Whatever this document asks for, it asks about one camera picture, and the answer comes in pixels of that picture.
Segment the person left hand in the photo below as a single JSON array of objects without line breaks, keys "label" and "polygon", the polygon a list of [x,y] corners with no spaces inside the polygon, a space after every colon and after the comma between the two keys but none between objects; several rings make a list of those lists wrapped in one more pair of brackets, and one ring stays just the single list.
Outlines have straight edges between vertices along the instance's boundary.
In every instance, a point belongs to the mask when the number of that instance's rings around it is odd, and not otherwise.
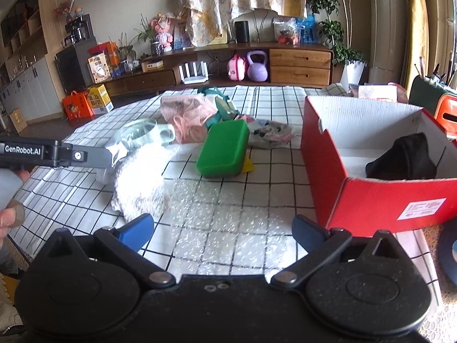
[{"label": "person left hand", "polygon": [[18,217],[16,207],[8,208],[5,198],[12,199],[29,177],[27,170],[1,169],[1,246]]}]

